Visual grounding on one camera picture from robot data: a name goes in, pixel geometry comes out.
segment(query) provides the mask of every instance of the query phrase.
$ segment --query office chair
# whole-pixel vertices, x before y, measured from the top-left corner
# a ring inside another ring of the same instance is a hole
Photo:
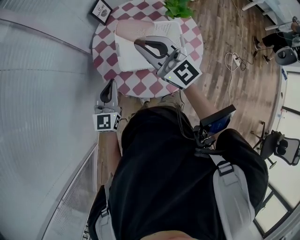
[[[281,66],[287,66],[300,60],[299,47],[283,47],[276,52],[275,61]]]
[[[263,160],[268,160],[271,163],[270,169],[272,169],[277,162],[272,162],[270,156],[275,156],[283,159],[288,165],[296,166],[300,160],[300,140],[294,138],[287,138],[280,132],[272,130],[271,133],[265,132],[265,122],[261,122],[263,125],[262,135],[258,136],[251,131],[251,134],[259,138],[258,143],[253,147],[255,149],[259,144],[260,155]]]

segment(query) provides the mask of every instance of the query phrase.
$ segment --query gray strap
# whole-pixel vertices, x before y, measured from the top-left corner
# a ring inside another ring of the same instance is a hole
[[[221,156],[210,157],[215,165],[226,162]],[[243,232],[255,217],[244,172],[228,162],[219,165],[213,176],[213,186],[226,239],[244,239]]]
[[[105,196],[106,196],[106,203],[108,204],[108,199],[109,199],[109,189],[111,188],[113,182],[113,175],[112,173],[109,174],[109,178],[107,180],[107,182],[104,185],[104,189],[105,189]]]
[[[108,211],[109,190],[113,182],[113,175],[110,174],[108,181],[104,185],[106,196],[106,208],[102,210],[101,215],[95,224],[95,230],[99,240],[116,240],[113,231],[112,217]]]

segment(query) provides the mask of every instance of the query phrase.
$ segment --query mesh chair back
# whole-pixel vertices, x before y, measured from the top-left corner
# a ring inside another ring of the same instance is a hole
[[[269,158],[276,151],[277,143],[279,138],[281,137],[281,133],[272,131],[271,134],[267,135],[262,142],[262,148],[260,155],[263,160]]]
[[[274,155],[283,159],[288,165],[296,166],[300,160],[300,140],[285,137],[276,147]]]

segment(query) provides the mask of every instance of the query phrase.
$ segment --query shorts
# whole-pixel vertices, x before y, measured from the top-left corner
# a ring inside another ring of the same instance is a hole
[[[263,44],[266,47],[273,47],[273,51],[277,53],[281,48],[289,46],[286,40],[284,39],[284,35],[282,32],[272,33],[262,39]]]

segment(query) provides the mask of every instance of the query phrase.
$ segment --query desk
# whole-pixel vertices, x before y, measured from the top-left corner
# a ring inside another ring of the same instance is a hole
[[[115,79],[118,90],[123,95],[138,98],[157,98],[178,89],[157,77],[156,70],[121,72],[118,65],[114,30],[119,20],[137,19],[144,21],[167,21],[166,9],[161,1],[133,0],[116,7],[106,26],[99,25],[92,44],[94,67],[105,81]],[[203,40],[200,30],[192,18],[176,21],[180,23],[186,42],[187,54],[200,67],[203,55]]]
[[[279,27],[283,23],[283,26],[280,27],[281,31],[291,31],[291,22],[294,16],[300,19],[300,3],[297,0],[254,0],[253,2],[247,4],[242,8],[243,11],[257,5],[266,3],[271,11],[265,12],[264,15],[270,14],[273,12],[277,18],[277,24],[275,26],[267,27],[266,30],[272,30]]]

